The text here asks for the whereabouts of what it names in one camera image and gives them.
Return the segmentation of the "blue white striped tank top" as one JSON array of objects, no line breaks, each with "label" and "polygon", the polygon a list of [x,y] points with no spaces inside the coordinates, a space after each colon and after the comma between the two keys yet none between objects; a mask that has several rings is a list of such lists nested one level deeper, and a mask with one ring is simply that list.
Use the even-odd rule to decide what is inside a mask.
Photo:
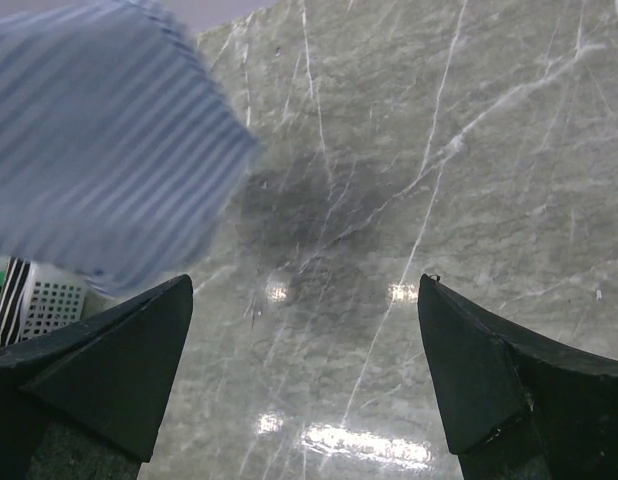
[{"label": "blue white striped tank top", "polygon": [[204,255],[257,153],[161,4],[0,17],[0,256],[142,289]]}]

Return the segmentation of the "white plastic laundry basket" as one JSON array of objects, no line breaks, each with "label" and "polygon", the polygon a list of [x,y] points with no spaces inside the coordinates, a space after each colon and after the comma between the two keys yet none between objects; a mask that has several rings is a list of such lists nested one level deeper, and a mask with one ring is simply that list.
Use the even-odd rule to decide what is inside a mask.
[{"label": "white plastic laundry basket", "polygon": [[[0,257],[0,271],[6,271],[8,263],[9,258]],[[18,342],[31,340],[89,318],[116,303],[116,300],[97,294],[73,274],[49,265],[31,263]]]}]

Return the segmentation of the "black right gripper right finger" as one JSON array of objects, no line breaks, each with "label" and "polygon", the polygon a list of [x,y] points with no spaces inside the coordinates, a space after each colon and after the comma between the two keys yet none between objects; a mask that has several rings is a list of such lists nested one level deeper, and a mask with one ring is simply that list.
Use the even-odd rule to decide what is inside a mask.
[{"label": "black right gripper right finger", "polygon": [[423,275],[422,342],[466,479],[618,479],[618,361],[506,320]]}]

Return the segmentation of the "dark striped tank top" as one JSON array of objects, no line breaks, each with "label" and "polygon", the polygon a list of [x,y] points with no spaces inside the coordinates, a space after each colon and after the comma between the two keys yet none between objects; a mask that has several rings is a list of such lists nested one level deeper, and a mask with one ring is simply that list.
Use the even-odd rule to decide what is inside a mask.
[{"label": "dark striped tank top", "polygon": [[30,262],[9,259],[0,296],[0,348],[19,341],[21,310],[30,270]]}]

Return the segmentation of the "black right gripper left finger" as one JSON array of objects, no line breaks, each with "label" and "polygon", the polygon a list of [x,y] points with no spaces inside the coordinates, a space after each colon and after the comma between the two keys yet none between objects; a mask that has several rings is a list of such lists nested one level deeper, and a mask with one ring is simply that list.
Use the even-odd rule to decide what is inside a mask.
[{"label": "black right gripper left finger", "polygon": [[135,479],[151,460],[193,312],[180,275],[0,349],[0,479]]}]

